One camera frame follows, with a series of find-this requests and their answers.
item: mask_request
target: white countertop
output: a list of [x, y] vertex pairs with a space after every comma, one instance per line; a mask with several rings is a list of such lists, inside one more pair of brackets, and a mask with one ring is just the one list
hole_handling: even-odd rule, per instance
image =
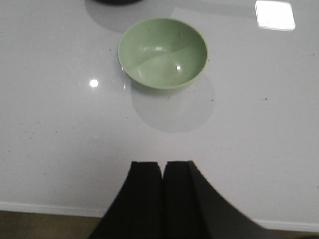
[[[193, 160], [263, 226], [319, 231], [319, 1], [290, 3], [293, 31], [260, 29], [254, 0], [2, 0], [0, 210], [101, 216], [131, 161]], [[117, 59], [155, 16], [208, 46], [179, 92], [132, 84]]]

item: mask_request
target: green bowl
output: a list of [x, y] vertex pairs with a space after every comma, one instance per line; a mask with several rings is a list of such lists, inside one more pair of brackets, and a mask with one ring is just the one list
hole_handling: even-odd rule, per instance
[[192, 83], [207, 60], [207, 47], [191, 26], [170, 18], [152, 18], [131, 26], [121, 37], [118, 58], [135, 81], [156, 89]]

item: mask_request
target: floor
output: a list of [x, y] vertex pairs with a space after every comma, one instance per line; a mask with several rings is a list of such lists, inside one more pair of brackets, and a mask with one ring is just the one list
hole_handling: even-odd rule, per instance
[[[0, 211], [0, 239], [86, 239], [99, 218]], [[319, 233], [274, 231], [284, 239]]]

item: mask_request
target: bowl rim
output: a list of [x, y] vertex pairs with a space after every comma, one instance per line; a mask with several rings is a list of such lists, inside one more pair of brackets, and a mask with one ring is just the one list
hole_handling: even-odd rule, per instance
[[[205, 49], [206, 49], [206, 59], [205, 59], [205, 63], [203, 65], [203, 67], [201, 68], [201, 70], [197, 73], [196, 76], [194, 76], [191, 80], [189, 81], [186, 81], [182, 84], [179, 84], [179, 85], [176, 85], [176, 86], [167, 86], [167, 87], [157, 87], [157, 86], [153, 86], [153, 85], [149, 85], [149, 84], [145, 84], [145, 83], [142, 83], [140, 82], [139, 80], [135, 79], [134, 77], [132, 77], [126, 70], [125, 70], [125, 67], [121, 61], [121, 58], [120, 58], [120, 46], [121, 46], [121, 42], [123, 40], [123, 38], [125, 37], [125, 35], [134, 27], [136, 27], [137, 25], [141, 24], [141, 23], [144, 23], [144, 22], [147, 22], [147, 21], [153, 21], [153, 20], [160, 20], [160, 19], [165, 19], [165, 20], [171, 20], [171, 21], [177, 21], [179, 23], [182, 23], [188, 27], [190, 27], [193, 31], [195, 31], [199, 36], [200, 38], [202, 39], [202, 41], [204, 42], [204, 46], [205, 46]], [[127, 28], [125, 30], [124, 33], [122, 33], [122, 36], [118, 42], [118, 47], [117, 47], [117, 55], [118, 55], [118, 60], [120, 62], [120, 65], [121, 65], [121, 69], [123, 72], [125, 72], [126, 75], [128, 75], [132, 80], [134, 80], [135, 82], [143, 85], [143, 86], [146, 86], [146, 87], [149, 87], [149, 88], [152, 88], [152, 89], [159, 89], [159, 90], [172, 90], [172, 89], [177, 89], [177, 88], [182, 88], [184, 86], [187, 86], [187, 85], [190, 85], [191, 83], [193, 83], [197, 77], [203, 72], [203, 70], [205, 69], [206, 65], [207, 65], [207, 59], [208, 59], [208, 47], [207, 47], [207, 44], [206, 44], [206, 41], [204, 40], [203, 36], [191, 25], [189, 25], [188, 23], [185, 23], [181, 20], [178, 20], [178, 19], [175, 19], [175, 18], [172, 18], [172, 17], [151, 17], [151, 18], [146, 18], [146, 19], [143, 19], [141, 21], [138, 21], [136, 23], [134, 23], [132, 26], [130, 26], [129, 28]]]

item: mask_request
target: white table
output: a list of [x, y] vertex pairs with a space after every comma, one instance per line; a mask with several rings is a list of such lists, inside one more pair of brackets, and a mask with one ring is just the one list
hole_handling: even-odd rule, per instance
[[[261, 225], [319, 231], [319, 1], [290, 3], [293, 31], [259, 28], [254, 0], [0, 1], [0, 210], [101, 216], [131, 161], [194, 160]], [[117, 59], [157, 16], [207, 42], [179, 92], [132, 84]]]

